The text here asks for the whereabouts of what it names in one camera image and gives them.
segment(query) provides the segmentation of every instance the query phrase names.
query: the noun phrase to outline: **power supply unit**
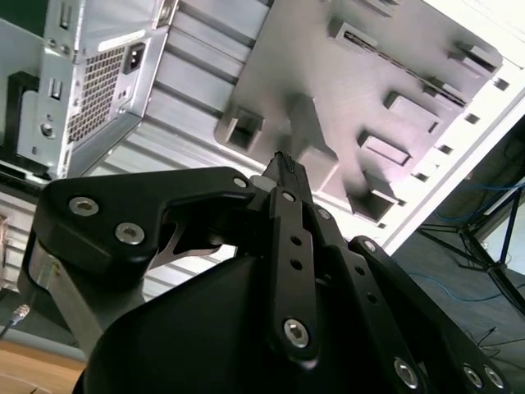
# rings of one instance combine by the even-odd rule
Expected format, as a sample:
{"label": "power supply unit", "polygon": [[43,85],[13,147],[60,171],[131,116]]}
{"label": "power supply unit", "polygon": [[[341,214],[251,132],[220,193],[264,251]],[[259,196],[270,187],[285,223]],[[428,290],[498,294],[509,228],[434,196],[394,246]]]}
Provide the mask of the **power supply unit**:
{"label": "power supply unit", "polygon": [[177,0],[0,4],[0,172],[81,176],[142,119]]}

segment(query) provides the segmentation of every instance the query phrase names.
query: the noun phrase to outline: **slot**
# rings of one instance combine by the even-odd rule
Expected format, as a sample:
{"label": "slot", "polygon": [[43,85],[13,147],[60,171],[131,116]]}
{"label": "slot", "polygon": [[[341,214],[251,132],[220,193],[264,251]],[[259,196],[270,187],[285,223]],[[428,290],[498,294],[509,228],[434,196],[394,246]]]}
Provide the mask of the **slot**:
{"label": "slot", "polygon": [[51,78],[49,82],[49,97],[55,100],[60,100],[62,96],[62,82]]}
{"label": "slot", "polygon": [[499,90],[506,91],[507,88],[510,86],[510,83],[506,80],[502,80],[501,78],[498,78],[494,81],[494,86],[498,88]]}
{"label": "slot", "polygon": [[379,15],[387,16],[389,18],[395,13],[393,7],[398,5],[397,2],[388,0],[361,0],[361,3],[370,10],[377,12]]}
{"label": "slot", "polygon": [[442,145],[437,150],[443,152],[446,155],[449,155],[452,153],[453,149],[450,146]]}
{"label": "slot", "polygon": [[459,90],[435,78],[429,80],[423,93],[433,97],[449,111],[463,109],[468,105],[468,99]]}
{"label": "slot", "polygon": [[377,41],[348,23],[334,19],[330,23],[330,36],[345,48],[357,53],[376,52]]}
{"label": "slot", "polygon": [[60,27],[64,30],[69,30],[71,25],[71,13],[73,10],[65,2],[60,3]]}
{"label": "slot", "polygon": [[412,176],[421,182],[428,181],[428,176],[422,174],[421,172],[418,172],[417,174],[412,174]]}
{"label": "slot", "polygon": [[475,125],[476,123],[479,122],[479,117],[477,117],[477,116],[474,115],[473,113],[469,113],[469,114],[465,117],[465,121],[467,121],[468,123],[471,123],[471,124]]}

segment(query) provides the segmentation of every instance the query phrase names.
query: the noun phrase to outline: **rectangular cutout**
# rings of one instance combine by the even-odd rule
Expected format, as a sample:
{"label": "rectangular cutout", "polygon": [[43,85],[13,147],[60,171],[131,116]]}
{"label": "rectangular cutout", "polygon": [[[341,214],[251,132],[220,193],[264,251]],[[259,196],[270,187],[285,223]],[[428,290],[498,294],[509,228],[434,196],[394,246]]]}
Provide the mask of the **rectangular cutout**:
{"label": "rectangular cutout", "polygon": [[396,92],[388,95],[384,105],[398,117],[402,117],[404,120],[424,129],[430,134],[440,124],[440,118],[437,115]]}
{"label": "rectangular cutout", "polygon": [[423,175],[421,172],[418,172],[417,174],[412,174],[412,176],[423,183],[428,181],[428,176]]}
{"label": "rectangular cutout", "polygon": [[60,27],[64,30],[69,30],[71,25],[71,13],[73,10],[66,2],[60,3]]}
{"label": "rectangular cutout", "polygon": [[60,100],[62,96],[62,82],[51,78],[49,81],[49,97],[55,100]]}
{"label": "rectangular cutout", "polygon": [[451,154],[453,149],[450,147],[450,146],[447,146],[447,145],[442,145],[438,148],[438,150],[440,150],[441,152],[443,152],[444,154]]}
{"label": "rectangular cutout", "polygon": [[226,141],[244,151],[249,151],[263,128],[263,119],[243,108],[238,108],[230,122]]}
{"label": "rectangular cutout", "polygon": [[373,153],[400,165],[401,167],[411,159],[411,156],[408,153],[396,148],[394,145],[388,144],[374,135],[371,135],[367,131],[359,136],[358,145],[363,149],[368,149]]}

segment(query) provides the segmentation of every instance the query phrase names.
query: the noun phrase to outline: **bolt hole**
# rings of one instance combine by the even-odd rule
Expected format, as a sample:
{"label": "bolt hole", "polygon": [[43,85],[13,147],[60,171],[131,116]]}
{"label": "bolt hole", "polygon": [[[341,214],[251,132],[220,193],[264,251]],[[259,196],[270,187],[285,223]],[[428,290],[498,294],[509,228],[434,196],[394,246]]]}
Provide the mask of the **bolt hole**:
{"label": "bolt hole", "polygon": [[93,205],[90,203],[86,203],[85,201],[77,203],[76,207],[78,209],[82,209],[83,211],[90,211],[91,209],[93,209]]}
{"label": "bolt hole", "polygon": [[290,239],[292,240],[294,245],[301,246],[303,244],[303,242],[301,242],[301,240],[296,236],[292,236]]}
{"label": "bolt hole", "polygon": [[123,232],[124,232],[124,234],[126,234],[127,236],[132,236],[132,237],[136,237],[136,236],[137,236],[137,231],[135,231],[135,230],[132,229],[132,228],[126,228]]}
{"label": "bolt hole", "polygon": [[367,293],[367,298],[373,304],[377,304],[377,298],[372,293]]}
{"label": "bolt hole", "polygon": [[44,123],[42,125],[40,125],[40,131],[42,132],[42,135],[46,138],[53,138],[54,137],[54,134],[53,134],[53,128],[48,125],[47,123]]}
{"label": "bolt hole", "polygon": [[292,265],[293,268],[295,268],[298,271],[303,269],[303,265],[301,264],[301,262],[296,259],[290,260],[290,264]]}

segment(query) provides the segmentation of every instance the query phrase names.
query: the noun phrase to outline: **cable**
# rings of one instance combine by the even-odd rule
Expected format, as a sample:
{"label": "cable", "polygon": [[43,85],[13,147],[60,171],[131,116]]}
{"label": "cable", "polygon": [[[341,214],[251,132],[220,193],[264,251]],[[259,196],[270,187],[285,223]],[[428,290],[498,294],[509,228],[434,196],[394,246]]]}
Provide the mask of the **cable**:
{"label": "cable", "polygon": [[480,188],[480,189],[486,189],[486,190],[504,191],[504,190],[520,189],[522,187],[525,187],[525,183],[521,183],[519,185],[514,185],[514,186],[490,186],[490,185],[478,185],[478,184],[473,184],[470,186]]}
{"label": "cable", "polygon": [[511,343],[516,343],[516,342],[521,342],[521,341],[525,341],[525,338],[514,339],[512,341],[507,341],[507,342],[494,343],[492,345],[484,345],[484,346],[482,346],[482,348],[485,349],[487,347],[510,345]]}
{"label": "cable", "polygon": [[446,222],[457,222],[457,221],[461,221],[461,220],[465,220],[465,219],[470,219],[472,216],[474,216],[476,213],[480,213],[482,212],[483,210],[485,210],[485,208],[489,207],[490,205],[492,204],[492,201],[489,200],[488,203],[482,205],[480,208],[476,209],[475,211],[472,211],[471,213],[468,213],[466,215],[463,215],[463,216],[458,216],[458,217],[455,217],[455,218],[449,218],[449,217],[446,217],[446,216],[443,216],[441,215],[440,213],[438,213],[437,211],[434,212],[434,214],[441,220],[444,220]]}
{"label": "cable", "polygon": [[498,327],[493,327],[493,328],[491,328],[491,329],[488,331],[488,333],[485,334],[485,335],[483,336],[483,338],[480,339],[480,340],[477,342],[477,344],[476,344],[477,347],[479,347],[479,346],[482,344],[482,342],[485,341],[490,335],[492,335],[492,333],[493,333],[494,331],[496,331],[497,329],[498,329]]}
{"label": "cable", "polygon": [[6,327],[3,328],[2,332],[0,332],[0,341],[6,336],[7,332],[15,327],[20,321],[25,319],[25,316],[31,311],[31,308],[28,305],[21,305],[18,308],[16,308],[15,312],[13,312],[13,315],[11,316],[11,319],[6,324]]}
{"label": "cable", "polygon": [[493,197],[490,198],[486,203],[485,203],[485,198],[486,198],[486,195],[488,195],[489,193],[489,190],[488,189],[485,189],[485,191],[483,192],[482,194],[482,198],[479,200],[479,204],[477,205],[476,209],[474,209],[471,213],[469,213],[468,215],[463,215],[461,217],[456,217],[456,218],[448,218],[446,216],[443,216],[441,215],[439,212],[435,211],[434,214],[440,218],[441,220],[444,220],[446,222],[456,222],[456,221],[461,221],[461,220],[464,220],[464,219],[470,219],[472,216],[474,216],[476,213],[480,213],[482,212],[485,208],[487,208],[488,206],[491,205],[491,202],[493,200]]}
{"label": "cable", "polygon": [[[461,297],[457,297],[456,295],[452,294],[449,289],[447,289],[444,285],[441,284],[441,282],[437,281],[433,277],[428,277],[427,275],[423,275],[421,273],[407,273],[407,274],[409,276],[411,276],[411,277],[422,277],[424,279],[427,279],[430,282],[433,282],[434,284],[439,286],[441,288],[441,290],[443,290],[450,298],[452,298],[453,300],[456,300],[456,301],[461,301],[461,302],[483,302],[483,301],[488,301],[488,300],[494,300],[495,298],[498,298],[498,297],[503,295],[501,293],[498,293],[498,294],[490,295],[488,297],[477,298],[477,299],[461,298]],[[516,289],[521,289],[524,286],[525,286],[525,283],[522,283],[521,285],[517,286]]]}

